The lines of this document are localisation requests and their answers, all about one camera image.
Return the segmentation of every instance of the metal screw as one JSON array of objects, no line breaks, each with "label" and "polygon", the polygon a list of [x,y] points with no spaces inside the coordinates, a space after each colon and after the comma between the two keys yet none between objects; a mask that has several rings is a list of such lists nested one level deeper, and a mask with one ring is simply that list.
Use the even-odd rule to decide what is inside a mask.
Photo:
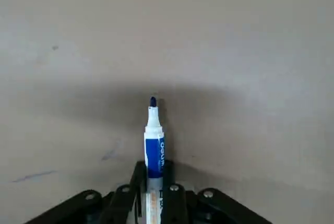
[{"label": "metal screw", "polygon": [[127,192],[129,192],[129,191],[130,191],[130,187],[128,187],[128,186],[122,188],[122,192],[123,192],[123,193],[127,193]]},{"label": "metal screw", "polygon": [[203,195],[204,195],[205,198],[212,198],[213,197],[213,192],[211,192],[211,191],[205,191],[203,193]]},{"label": "metal screw", "polygon": [[206,214],[205,214],[205,218],[206,218],[207,220],[211,220],[211,218],[212,218],[212,214],[211,214],[211,213],[206,213]]},{"label": "metal screw", "polygon": [[169,188],[172,191],[177,191],[178,190],[178,185],[171,185],[171,187]]},{"label": "metal screw", "polygon": [[89,194],[86,196],[86,200],[90,200],[90,199],[94,199],[95,198],[95,194]]}]

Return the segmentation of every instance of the whiteboard marker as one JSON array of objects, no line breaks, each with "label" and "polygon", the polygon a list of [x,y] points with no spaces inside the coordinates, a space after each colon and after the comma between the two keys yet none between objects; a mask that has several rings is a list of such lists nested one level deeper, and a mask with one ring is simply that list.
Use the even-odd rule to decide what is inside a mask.
[{"label": "whiteboard marker", "polygon": [[147,168],[146,223],[160,224],[165,142],[155,97],[151,97],[150,106],[148,108],[148,122],[144,133],[144,147],[145,164]]}]

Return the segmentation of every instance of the blue ink stain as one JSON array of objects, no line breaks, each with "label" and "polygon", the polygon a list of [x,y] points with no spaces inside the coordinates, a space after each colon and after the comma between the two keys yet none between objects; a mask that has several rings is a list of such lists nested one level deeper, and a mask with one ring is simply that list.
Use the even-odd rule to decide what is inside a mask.
[{"label": "blue ink stain", "polygon": [[16,180],[12,181],[12,182],[13,183],[22,182],[22,181],[33,179],[33,178],[40,177],[40,176],[43,176],[43,175],[48,175],[48,174],[56,173],[56,172],[57,172],[56,170],[51,170],[51,171],[46,171],[46,172],[41,172],[41,173],[29,174],[29,175],[26,175],[24,177],[18,178]]},{"label": "blue ink stain", "polygon": [[106,161],[106,160],[109,160],[109,159],[115,157],[116,151],[118,150],[118,148],[120,147],[120,145],[121,145],[121,141],[119,140],[118,142],[116,142],[115,147],[112,150],[110,150],[109,152],[107,152],[102,157],[101,161]]},{"label": "blue ink stain", "polygon": [[114,155],[115,155],[115,149],[113,149],[113,150],[111,150],[111,151],[109,151],[109,152],[107,152],[103,157],[102,157],[102,161],[106,161],[106,160],[109,160],[109,159],[111,159],[111,158],[113,158],[114,157]]}]

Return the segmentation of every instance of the blue label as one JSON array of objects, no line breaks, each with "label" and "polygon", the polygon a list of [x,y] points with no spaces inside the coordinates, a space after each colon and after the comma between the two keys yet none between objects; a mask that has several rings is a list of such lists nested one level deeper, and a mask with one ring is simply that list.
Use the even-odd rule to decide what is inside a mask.
[{"label": "blue label", "polygon": [[161,139],[146,139],[146,155],[148,178],[162,177],[165,164],[165,141]]}]

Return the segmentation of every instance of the black linkage arm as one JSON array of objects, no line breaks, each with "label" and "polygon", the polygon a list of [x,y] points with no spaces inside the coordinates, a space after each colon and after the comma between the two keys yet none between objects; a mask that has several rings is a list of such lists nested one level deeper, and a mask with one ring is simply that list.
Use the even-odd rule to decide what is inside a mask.
[{"label": "black linkage arm", "polygon": [[[26,224],[138,224],[141,194],[146,191],[146,166],[138,161],[129,184],[102,197],[83,191]],[[163,172],[161,224],[271,224],[215,188],[195,194],[175,184],[174,164],[166,161]]]}]

